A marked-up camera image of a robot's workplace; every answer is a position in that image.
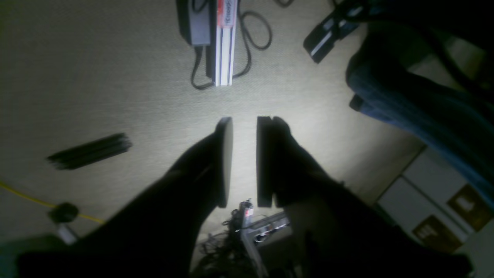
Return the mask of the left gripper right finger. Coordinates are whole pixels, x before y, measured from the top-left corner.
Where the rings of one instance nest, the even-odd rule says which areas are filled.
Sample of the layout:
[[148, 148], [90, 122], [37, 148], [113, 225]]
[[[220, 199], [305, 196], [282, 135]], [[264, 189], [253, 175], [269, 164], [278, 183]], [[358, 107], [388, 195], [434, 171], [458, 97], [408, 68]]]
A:
[[424, 247], [334, 180], [279, 117], [257, 118], [258, 205], [291, 222], [307, 278], [467, 278], [466, 255]]

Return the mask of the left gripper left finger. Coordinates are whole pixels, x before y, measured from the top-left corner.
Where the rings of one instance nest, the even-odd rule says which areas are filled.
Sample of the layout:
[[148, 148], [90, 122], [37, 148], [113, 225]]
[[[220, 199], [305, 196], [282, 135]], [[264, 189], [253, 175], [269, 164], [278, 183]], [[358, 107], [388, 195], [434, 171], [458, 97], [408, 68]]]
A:
[[233, 120], [191, 146], [162, 178], [60, 251], [27, 252], [20, 278], [186, 278], [203, 222], [227, 205]]

